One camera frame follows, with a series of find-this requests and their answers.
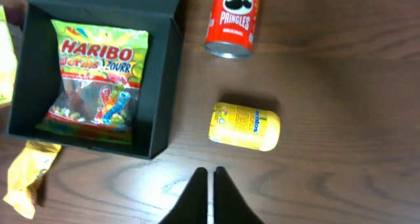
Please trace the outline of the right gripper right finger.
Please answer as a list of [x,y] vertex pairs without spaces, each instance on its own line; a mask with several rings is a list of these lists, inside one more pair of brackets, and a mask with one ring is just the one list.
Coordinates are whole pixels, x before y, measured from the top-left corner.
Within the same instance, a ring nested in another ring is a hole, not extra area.
[[213,217],[214,224],[264,224],[248,206],[222,166],[214,172]]

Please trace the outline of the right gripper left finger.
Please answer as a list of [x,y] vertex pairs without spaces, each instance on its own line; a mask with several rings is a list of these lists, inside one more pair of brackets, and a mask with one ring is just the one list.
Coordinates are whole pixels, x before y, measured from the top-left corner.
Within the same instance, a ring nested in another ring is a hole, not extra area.
[[173,209],[159,224],[207,224],[208,172],[197,168]]

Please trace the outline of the yellow Mentos bottle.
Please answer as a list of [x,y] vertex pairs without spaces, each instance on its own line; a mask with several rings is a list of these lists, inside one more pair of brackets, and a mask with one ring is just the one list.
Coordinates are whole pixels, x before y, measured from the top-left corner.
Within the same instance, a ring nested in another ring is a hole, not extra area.
[[280,129],[280,117],[272,111],[218,102],[213,107],[209,139],[267,152],[278,144]]

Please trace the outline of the Haribo worms gummy bag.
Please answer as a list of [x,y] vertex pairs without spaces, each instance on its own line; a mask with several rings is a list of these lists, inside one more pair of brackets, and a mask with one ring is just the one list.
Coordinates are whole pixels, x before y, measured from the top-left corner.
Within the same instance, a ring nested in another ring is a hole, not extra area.
[[149,33],[61,20],[51,23],[63,88],[37,128],[131,143]]

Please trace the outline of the red Pringles can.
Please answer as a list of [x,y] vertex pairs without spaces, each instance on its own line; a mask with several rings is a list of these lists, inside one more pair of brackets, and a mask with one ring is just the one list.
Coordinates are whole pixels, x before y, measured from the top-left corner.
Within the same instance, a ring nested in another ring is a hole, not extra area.
[[204,47],[224,58],[251,54],[260,0],[213,0]]

